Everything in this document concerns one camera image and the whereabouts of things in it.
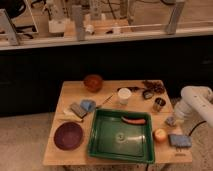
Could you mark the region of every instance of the black cabinet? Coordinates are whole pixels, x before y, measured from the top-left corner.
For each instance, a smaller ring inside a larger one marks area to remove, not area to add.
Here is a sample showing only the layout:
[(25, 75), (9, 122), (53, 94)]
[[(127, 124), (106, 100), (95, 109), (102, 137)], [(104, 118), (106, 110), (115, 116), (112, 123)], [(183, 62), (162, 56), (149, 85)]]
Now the black cabinet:
[(169, 96), (213, 85), (213, 37), (0, 51), (0, 116), (54, 111), (61, 85), (97, 73), (105, 80), (161, 79)]

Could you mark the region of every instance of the green plastic bin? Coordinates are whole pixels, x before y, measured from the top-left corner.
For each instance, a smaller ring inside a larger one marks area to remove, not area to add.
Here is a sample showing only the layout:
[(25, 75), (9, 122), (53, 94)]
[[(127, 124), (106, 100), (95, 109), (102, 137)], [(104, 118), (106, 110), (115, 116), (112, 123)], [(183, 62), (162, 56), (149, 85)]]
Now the green plastic bin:
[[(143, 118), (144, 125), (133, 125), (121, 117)], [(93, 157), (154, 163), (152, 122), (148, 113), (97, 109), (94, 114), (88, 153)]]

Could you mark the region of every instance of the white cup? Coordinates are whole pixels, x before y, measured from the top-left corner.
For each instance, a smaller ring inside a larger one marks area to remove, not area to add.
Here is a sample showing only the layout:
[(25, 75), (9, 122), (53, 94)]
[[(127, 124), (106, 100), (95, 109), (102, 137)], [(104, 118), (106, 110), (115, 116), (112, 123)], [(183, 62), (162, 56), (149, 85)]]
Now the white cup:
[(132, 92), (128, 88), (121, 88), (118, 91), (118, 100), (120, 104), (126, 105), (131, 95), (132, 95)]

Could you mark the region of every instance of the brown bowl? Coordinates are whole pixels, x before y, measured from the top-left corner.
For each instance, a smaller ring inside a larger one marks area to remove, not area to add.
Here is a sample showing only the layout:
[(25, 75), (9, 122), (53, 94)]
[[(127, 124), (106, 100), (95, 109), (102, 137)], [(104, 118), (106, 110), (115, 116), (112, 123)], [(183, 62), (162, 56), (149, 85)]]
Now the brown bowl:
[(100, 75), (91, 74), (84, 78), (84, 85), (90, 92), (97, 92), (102, 88), (103, 79)]
[(81, 144), (82, 138), (81, 126), (75, 122), (66, 122), (57, 128), (54, 142), (62, 150), (73, 150)]

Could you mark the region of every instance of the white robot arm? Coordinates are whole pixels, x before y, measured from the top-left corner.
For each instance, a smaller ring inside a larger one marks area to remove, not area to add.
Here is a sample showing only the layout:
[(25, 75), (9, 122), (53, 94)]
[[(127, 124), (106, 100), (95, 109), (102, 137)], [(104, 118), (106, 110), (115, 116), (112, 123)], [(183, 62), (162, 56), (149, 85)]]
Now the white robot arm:
[(181, 90), (182, 99), (175, 105), (176, 118), (185, 120), (195, 110), (211, 127), (213, 127), (213, 92), (209, 87), (186, 86)]

